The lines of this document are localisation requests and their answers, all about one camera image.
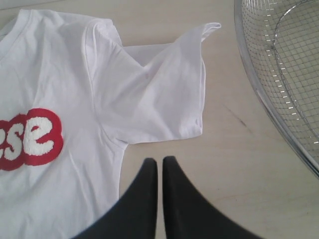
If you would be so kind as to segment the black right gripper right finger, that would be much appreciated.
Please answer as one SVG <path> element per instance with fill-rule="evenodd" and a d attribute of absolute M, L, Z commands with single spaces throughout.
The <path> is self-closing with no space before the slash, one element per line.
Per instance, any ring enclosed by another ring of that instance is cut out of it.
<path fill-rule="evenodd" d="M 168 239 L 260 238 L 210 204 L 174 156 L 167 156 L 162 162 L 162 203 Z"/>

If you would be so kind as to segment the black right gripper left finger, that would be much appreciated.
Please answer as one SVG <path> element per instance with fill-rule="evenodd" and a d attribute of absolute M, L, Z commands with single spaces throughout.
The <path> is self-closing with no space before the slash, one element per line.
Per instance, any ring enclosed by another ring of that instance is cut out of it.
<path fill-rule="evenodd" d="M 116 204 L 76 239 L 154 239 L 158 214 L 158 166 L 143 161 L 138 174 Z"/>

